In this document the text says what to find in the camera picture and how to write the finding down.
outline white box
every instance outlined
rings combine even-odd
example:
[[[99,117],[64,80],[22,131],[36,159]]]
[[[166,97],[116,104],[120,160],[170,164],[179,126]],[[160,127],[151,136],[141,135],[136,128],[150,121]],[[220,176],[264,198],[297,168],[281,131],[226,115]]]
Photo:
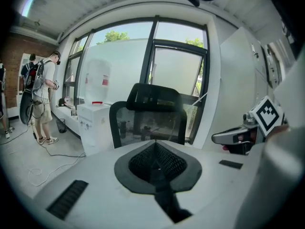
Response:
[[[86,156],[114,149],[109,109],[110,106],[106,104],[77,106],[81,142]]]

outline tree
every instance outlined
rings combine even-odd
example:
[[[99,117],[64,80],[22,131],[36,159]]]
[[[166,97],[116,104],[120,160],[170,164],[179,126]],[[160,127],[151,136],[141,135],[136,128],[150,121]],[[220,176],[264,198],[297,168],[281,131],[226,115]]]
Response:
[[[200,41],[199,38],[196,38],[194,41],[189,40],[188,38],[185,39],[187,44],[191,44],[200,48],[203,48],[203,42]]]
[[[97,42],[96,45],[103,44],[106,42],[115,42],[115,41],[122,41],[122,40],[129,40],[129,36],[127,32],[119,33],[117,31],[111,30],[107,32],[105,35],[105,39],[103,42]]]
[[[83,49],[84,49],[84,46],[79,46],[77,51],[79,52],[79,51],[82,51]]]
[[[191,44],[191,45],[203,48],[203,42],[201,42],[199,38],[196,38],[194,41],[189,40],[188,38],[186,38],[185,42],[187,44]],[[203,74],[203,61],[202,61],[202,65],[201,65],[201,68],[200,68],[199,76],[202,77],[202,74]]]

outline black office chair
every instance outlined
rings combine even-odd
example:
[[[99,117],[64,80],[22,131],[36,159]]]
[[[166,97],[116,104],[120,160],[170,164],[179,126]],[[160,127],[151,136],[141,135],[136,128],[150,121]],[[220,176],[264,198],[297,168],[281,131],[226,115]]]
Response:
[[[174,89],[137,83],[127,102],[110,107],[109,119],[114,148],[154,139],[184,145],[187,116]]]

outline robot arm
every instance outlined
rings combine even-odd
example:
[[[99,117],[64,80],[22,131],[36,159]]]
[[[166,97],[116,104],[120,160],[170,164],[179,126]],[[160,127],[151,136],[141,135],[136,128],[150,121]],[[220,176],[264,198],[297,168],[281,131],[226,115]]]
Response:
[[[254,144],[264,142],[276,126],[283,124],[283,116],[281,108],[276,107],[266,96],[243,115],[244,121],[241,126],[214,134],[212,141],[229,147],[240,146],[234,153],[246,155]]]

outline sky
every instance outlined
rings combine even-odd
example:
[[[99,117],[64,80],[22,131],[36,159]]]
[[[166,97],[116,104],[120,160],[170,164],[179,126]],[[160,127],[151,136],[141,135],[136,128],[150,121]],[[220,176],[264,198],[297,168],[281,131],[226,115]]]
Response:
[[[127,32],[130,39],[148,38],[151,31],[152,22],[139,22],[119,25],[99,31],[94,35],[91,46],[97,42],[104,41],[106,33],[111,30]],[[160,22],[156,34],[157,39],[185,42],[185,39],[195,40],[199,38],[203,42],[203,32],[200,29],[173,23]]]

